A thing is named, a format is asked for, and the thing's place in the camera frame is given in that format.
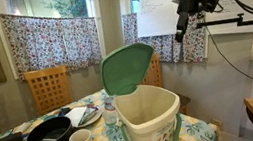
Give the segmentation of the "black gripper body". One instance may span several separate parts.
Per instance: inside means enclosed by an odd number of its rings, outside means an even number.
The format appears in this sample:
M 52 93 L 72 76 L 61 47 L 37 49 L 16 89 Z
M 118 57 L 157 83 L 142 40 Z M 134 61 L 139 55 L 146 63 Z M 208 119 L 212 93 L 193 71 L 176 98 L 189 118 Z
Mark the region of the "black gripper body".
M 197 12 L 214 12 L 219 0 L 179 0 L 177 14 L 196 14 Z

